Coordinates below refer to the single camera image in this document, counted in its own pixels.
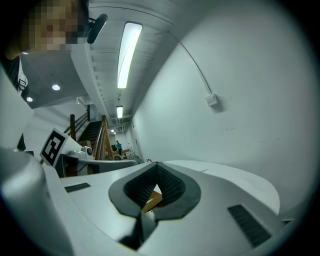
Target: black rubber pad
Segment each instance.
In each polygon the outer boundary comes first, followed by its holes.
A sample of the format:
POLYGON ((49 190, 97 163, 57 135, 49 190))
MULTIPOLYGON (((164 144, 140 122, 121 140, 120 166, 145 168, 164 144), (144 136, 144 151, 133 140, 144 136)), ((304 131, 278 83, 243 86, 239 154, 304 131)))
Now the black rubber pad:
POLYGON ((228 211, 253 247, 271 238, 265 228, 242 205, 229 207, 228 211))
POLYGON ((81 183, 73 186, 65 186, 64 189, 67 193, 77 191, 77 190, 83 190, 85 188, 91 187, 88 183, 81 183))

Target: wall outlet box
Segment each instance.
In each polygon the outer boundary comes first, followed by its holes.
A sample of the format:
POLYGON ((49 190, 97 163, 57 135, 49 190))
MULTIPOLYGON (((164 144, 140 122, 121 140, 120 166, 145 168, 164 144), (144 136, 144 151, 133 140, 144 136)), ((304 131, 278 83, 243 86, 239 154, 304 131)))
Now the wall outlet box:
POLYGON ((205 101, 206 101, 208 107, 211 107, 211 106, 213 106, 213 105, 216 105, 216 104, 218 104, 217 95, 215 95, 214 93, 213 93, 213 94, 210 94, 210 95, 208 95, 207 97, 205 97, 205 101))

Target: fluorescent light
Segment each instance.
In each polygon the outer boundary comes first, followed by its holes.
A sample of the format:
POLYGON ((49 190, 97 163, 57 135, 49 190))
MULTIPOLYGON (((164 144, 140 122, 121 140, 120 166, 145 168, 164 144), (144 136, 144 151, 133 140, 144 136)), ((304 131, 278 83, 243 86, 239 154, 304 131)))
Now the fluorescent light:
POLYGON ((117 113, 118 118, 122 118, 123 111, 124 111, 124 107, 123 106, 117 106, 116 107, 116 113, 117 113))
POLYGON ((127 87, 131 61, 142 28, 142 25, 130 22, 124 26, 118 61, 118 88, 127 87))
POLYGON ((59 91, 60 90, 60 86, 57 84, 52 85, 52 89, 54 89, 55 91, 59 91))

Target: ceiling light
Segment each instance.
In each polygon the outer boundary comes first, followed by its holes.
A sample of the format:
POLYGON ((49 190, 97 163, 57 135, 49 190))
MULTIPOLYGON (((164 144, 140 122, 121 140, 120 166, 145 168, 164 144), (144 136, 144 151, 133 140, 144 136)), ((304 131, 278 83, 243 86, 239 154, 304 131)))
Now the ceiling light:
POLYGON ((123 106, 117 106, 116 107, 116 113, 117 113, 118 118, 122 118, 123 111, 124 111, 124 107, 123 106))
POLYGON ((55 91, 59 91, 60 90, 60 86, 57 84, 52 85, 52 89, 54 89, 55 91))
POLYGON ((118 61, 118 88, 126 88, 135 48, 143 29, 141 24, 127 22, 124 25, 118 61))

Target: staircase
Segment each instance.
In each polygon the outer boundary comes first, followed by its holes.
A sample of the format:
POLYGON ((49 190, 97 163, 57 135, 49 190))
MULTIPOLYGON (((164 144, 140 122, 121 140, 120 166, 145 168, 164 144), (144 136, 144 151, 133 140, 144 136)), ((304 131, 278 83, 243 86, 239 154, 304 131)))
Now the staircase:
POLYGON ((95 147, 95 142, 99 133, 101 123, 102 121, 89 123, 89 125, 86 127, 86 129, 78 139, 78 142, 90 141, 91 148, 93 149, 95 147))

